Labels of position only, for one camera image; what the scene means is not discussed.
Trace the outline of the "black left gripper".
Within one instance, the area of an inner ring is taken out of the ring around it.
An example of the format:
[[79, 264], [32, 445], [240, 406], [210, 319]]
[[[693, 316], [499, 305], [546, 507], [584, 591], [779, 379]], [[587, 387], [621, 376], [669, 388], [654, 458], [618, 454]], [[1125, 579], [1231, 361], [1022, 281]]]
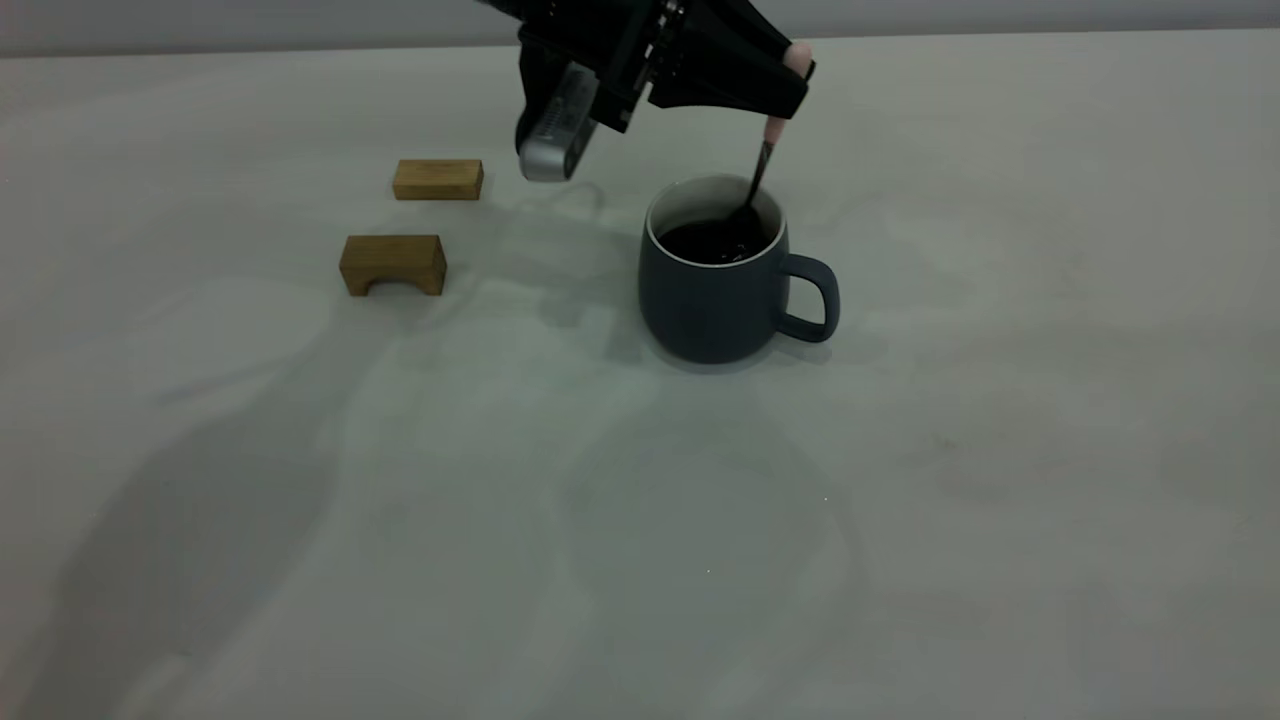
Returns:
[[[618, 132], [646, 87], [655, 108], [791, 119], [815, 68], [787, 65], [794, 41], [750, 1], [521, 1], [518, 23], [521, 135], [534, 132], [572, 67], [596, 81], [588, 118]], [[689, 46], [695, 64], [684, 64]]]

